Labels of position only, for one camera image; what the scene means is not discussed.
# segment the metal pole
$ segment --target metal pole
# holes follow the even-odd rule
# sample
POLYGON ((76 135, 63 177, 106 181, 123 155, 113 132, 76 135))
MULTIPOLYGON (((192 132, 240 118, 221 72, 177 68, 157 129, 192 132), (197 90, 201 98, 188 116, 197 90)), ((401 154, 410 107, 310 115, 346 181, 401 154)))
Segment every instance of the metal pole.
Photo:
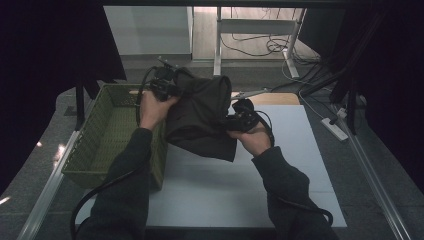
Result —
POLYGON ((217 7, 216 18, 216 46, 215 46, 215 60, 213 64, 213 75, 221 75, 221 7, 217 7))
POLYGON ((290 42, 287 48, 287 58, 292 59, 294 44, 296 43, 297 36, 299 35, 300 27, 302 26, 303 18, 305 17, 306 9, 302 8, 300 16, 296 19, 296 24, 294 25, 293 33, 290 35, 290 42))

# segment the metal frame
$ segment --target metal frame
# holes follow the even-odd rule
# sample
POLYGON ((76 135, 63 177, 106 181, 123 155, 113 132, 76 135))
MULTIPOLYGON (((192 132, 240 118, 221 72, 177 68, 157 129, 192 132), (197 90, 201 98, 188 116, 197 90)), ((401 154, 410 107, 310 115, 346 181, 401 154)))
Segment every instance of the metal frame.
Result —
MULTIPOLYGON (((335 110, 335 112, 337 112, 336 106, 332 105, 332 107, 335 110)), ((387 222, 392 228, 392 231, 396 239, 411 240, 411 235, 408 232, 405 222, 403 221, 393 200, 390 198, 383 183, 378 177, 378 174, 375 171, 367 154, 365 153, 365 150, 362 148, 362 145, 359 139, 354 134, 352 134, 352 132, 349 130, 349 127, 343 120, 339 122, 343 130, 349 136, 349 139, 350 139, 349 144, 352 147, 352 150, 355 154, 356 159, 358 160, 358 163, 362 169, 362 172, 364 173, 368 181, 368 184, 370 185, 374 193, 375 198, 380 204, 380 207, 383 210, 384 215, 387 218, 387 222)))
MULTIPOLYGON (((89 114, 93 107, 93 100, 87 104, 86 112, 89 114)), ((46 185, 43 188, 40 196, 37 199, 31 213, 29 214, 21 232, 19 233, 18 240, 32 240, 37 236, 43 220, 53 202, 54 197, 63 180, 62 168, 65 165, 66 159, 79 135, 79 131, 74 131, 66 144, 66 149, 63 156, 59 159, 56 168, 53 170, 46 185)))
POLYGON ((302 26, 306 9, 302 8, 300 16, 296 20, 255 20, 255 19, 222 19, 221 7, 217 7, 216 20, 216 46, 213 75, 221 75, 221 34, 279 34, 290 35, 287 51, 283 52, 288 69, 292 78, 299 78, 296 66, 293 63, 293 49, 302 26))

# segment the person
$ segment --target person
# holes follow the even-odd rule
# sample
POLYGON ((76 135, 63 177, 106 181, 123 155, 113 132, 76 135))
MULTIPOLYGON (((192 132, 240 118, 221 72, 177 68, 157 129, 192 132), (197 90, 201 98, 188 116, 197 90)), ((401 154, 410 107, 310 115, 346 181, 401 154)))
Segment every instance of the person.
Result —
MULTIPOLYGON (((134 169, 140 169, 125 180, 100 192, 76 235, 82 239, 144 239, 149 205, 149 157, 152 131, 166 118, 178 98, 157 101, 153 93, 143 93, 141 121, 125 150, 109 169, 105 182, 134 169)), ((284 159, 280 147, 271 147, 264 126, 259 123, 248 133, 228 132, 253 155, 252 162, 263 179, 268 193, 268 214, 275 225, 278 239, 338 239, 322 214, 306 211, 280 199, 311 208, 309 179, 284 159)))

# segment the woven basket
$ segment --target woven basket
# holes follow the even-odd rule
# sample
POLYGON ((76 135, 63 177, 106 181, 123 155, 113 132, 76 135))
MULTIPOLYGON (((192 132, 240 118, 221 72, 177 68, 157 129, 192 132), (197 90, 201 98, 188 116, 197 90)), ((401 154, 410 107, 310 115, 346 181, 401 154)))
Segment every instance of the woven basket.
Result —
MULTIPOLYGON (((128 144, 137 128, 135 104, 139 87, 105 84, 100 90, 62 169, 65 176, 82 188, 92 189, 102 184, 113 160, 128 144)), ((162 188, 167 153, 164 134, 164 123, 153 131, 150 159, 153 189, 162 188)))

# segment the floor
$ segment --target floor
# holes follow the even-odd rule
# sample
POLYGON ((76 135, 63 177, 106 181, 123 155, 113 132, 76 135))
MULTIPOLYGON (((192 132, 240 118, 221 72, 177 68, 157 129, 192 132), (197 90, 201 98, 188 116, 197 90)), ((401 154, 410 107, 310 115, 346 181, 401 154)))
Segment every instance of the floor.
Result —
MULTIPOLYGON (((291 20, 297 19, 300 9, 278 8, 222 8, 221 17, 239 19, 271 19, 291 20)), ((217 10, 215 7, 195 7, 193 26, 193 59, 210 60, 214 58, 216 45, 216 31, 204 31, 204 29, 216 29, 217 10)), ((281 50, 290 41, 289 36, 253 35, 253 34, 222 34, 222 59, 283 59, 281 50)), ((300 41, 296 41, 295 48, 299 55, 306 58, 317 58, 317 54, 300 41)))

